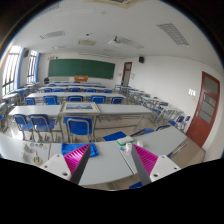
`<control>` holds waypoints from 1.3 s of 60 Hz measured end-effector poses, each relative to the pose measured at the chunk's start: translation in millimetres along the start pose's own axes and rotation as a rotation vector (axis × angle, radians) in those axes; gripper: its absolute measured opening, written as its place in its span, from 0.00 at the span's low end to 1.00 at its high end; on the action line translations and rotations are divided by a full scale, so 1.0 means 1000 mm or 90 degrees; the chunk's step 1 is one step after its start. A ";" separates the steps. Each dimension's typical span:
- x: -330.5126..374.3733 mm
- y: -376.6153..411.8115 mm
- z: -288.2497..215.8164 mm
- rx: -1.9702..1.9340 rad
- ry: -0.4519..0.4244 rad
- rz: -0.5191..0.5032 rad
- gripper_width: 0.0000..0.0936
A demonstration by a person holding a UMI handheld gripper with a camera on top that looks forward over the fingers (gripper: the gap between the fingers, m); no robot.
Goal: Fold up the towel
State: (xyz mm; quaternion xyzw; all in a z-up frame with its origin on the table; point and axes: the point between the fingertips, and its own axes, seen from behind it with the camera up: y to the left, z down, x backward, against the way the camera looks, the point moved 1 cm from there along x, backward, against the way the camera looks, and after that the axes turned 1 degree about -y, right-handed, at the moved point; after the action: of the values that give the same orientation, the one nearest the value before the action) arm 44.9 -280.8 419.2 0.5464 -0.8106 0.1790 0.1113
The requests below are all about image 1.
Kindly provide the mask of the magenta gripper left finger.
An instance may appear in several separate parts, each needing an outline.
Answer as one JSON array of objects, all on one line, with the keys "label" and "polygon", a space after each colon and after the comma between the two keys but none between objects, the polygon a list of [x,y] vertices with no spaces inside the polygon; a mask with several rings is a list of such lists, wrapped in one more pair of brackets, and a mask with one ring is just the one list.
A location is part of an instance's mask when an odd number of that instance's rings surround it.
[{"label": "magenta gripper left finger", "polygon": [[41,168],[74,184],[79,184],[90,153],[90,145],[86,144],[65,155],[54,155]]}]

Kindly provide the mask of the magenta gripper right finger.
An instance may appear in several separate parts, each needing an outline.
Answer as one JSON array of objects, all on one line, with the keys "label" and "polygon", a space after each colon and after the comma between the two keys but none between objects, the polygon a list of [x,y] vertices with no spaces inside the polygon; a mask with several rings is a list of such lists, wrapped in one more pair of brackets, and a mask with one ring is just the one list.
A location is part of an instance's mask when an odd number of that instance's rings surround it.
[{"label": "magenta gripper right finger", "polygon": [[180,170],[166,155],[157,156],[135,144],[131,155],[143,186]]}]

